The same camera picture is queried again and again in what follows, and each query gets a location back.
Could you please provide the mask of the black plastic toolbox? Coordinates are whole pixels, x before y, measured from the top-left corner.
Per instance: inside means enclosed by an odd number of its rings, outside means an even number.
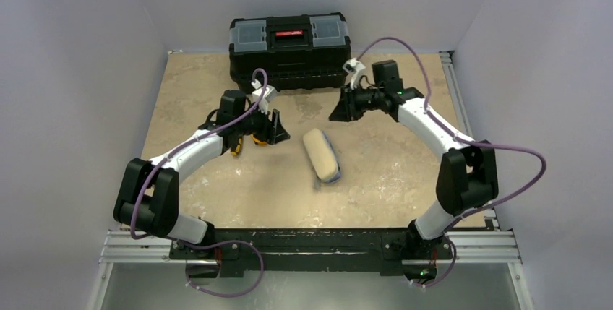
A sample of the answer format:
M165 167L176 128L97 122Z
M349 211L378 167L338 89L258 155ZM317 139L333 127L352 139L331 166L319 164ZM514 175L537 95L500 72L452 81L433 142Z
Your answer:
M229 74L251 93L261 68L278 91L339 88L351 57L346 18L340 12L234 19L229 28Z

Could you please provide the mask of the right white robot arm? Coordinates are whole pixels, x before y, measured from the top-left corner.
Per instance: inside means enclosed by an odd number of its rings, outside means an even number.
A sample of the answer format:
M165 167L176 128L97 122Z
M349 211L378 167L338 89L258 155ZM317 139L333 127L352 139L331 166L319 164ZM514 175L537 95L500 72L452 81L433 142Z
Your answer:
M330 121L350 122L367 111L382 111L413 132L440 160L436 200L409 225L415 239L435 240L454 219L497 198L494 150L474 145L473 139L426 104L419 90L404 87L395 61L373 64L374 85L367 88L360 85L366 69L360 61L349 59L343 68L351 75L351 81L341 87Z

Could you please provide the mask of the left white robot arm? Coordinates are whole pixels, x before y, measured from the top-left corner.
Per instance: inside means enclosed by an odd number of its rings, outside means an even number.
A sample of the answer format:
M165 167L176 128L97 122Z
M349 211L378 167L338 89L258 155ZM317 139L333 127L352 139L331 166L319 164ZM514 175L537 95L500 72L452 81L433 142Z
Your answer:
M279 111L268 109L276 95L274 87L256 89L250 96L226 90L218 108L209 112L188 140L150 160L130 160L114 205L114 220L128 225L134 239L156 236L195 246L213 245L213 224L180 212L179 187L206 162L226 152L239 155L245 136L261 145L288 140Z

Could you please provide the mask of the yellow tape measure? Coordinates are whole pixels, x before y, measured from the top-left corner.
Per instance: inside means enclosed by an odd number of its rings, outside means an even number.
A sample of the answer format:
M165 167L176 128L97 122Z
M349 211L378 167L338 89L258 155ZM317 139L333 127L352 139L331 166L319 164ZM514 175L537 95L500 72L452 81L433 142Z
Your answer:
M254 135L252 135L252 140L254 141L254 143L256 145L259 145L259 146L266 146L267 145L266 141L259 140Z

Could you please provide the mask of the yellow black screwdriver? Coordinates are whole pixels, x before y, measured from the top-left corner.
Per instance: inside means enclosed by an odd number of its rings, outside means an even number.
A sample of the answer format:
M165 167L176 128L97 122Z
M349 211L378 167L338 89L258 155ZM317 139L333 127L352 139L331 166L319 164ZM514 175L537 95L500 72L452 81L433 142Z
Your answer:
M240 154L241 154L241 152L243 150L243 141L244 141L243 137L237 137L231 143L230 152L231 152L233 157L237 158L238 156L240 156Z

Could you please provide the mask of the aluminium frame rail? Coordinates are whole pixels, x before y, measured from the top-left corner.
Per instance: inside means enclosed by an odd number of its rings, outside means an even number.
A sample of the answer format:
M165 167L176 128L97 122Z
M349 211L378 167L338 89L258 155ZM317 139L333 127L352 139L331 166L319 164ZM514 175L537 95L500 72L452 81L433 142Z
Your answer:
M182 211L219 228L404 228L434 201L438 161L429 148L388 116L371 112L351 124L331 123L338 91L289 90L273 101L290 140L272 147L246 141L240 157L224 155L182 185ZM330 139L341 179L313 187L302 137L313 128ZM450 232L458 259L429 289L376 272L267 271L263 278L212 277L209 296L186 284L170 243L134 241L116 228L104 242L89 309L529 309L514 234L494 211Z

